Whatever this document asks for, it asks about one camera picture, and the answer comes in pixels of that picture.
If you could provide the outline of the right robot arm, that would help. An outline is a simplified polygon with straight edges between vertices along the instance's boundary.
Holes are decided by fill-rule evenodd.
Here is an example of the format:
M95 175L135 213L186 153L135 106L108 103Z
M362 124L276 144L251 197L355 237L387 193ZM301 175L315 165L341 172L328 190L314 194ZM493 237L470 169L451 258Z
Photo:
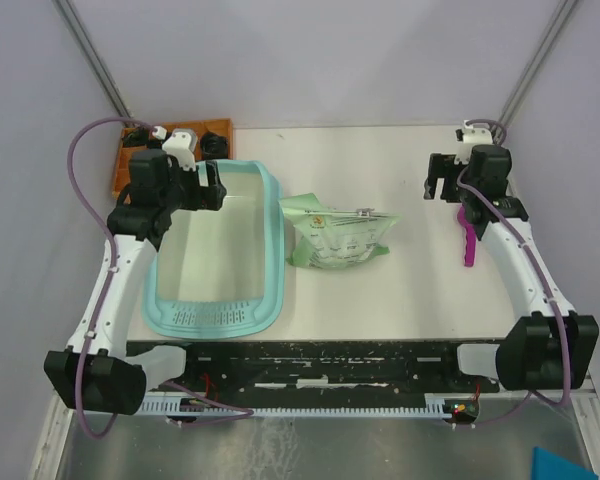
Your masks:
M496 379L507 390L561 390L582 386L599 337L591 315L562 294L535 245L529 215L508 192L512 157L496 145L475 145L467 159L429 157L424 197L458 203L495 263L515 322L499 344L464 343L438 368L447 389L461 391L475 376Z

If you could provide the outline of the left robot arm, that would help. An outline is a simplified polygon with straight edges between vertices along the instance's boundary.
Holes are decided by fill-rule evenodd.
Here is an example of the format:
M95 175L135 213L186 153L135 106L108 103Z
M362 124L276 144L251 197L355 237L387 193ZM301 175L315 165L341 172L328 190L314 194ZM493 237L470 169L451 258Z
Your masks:
M106 225L103 264L74 334L62 351L50 351L44 372L74 410L133 415L145 394L170 381L189 390L200 364L183 348L157 346L130 356L127 338L144 279L177 211L218 211L227 190L216 161L188 168L172 153L132 154L129 181Z

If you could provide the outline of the green cat litter bag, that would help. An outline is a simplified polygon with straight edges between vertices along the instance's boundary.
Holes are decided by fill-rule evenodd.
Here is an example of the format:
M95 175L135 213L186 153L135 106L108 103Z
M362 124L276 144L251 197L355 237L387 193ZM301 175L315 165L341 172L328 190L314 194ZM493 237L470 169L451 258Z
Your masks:
M282 198L279 205L299 235L287 259L297 268L340 270L386 255L382 239L399 220L373 208L328 208L312 193Z

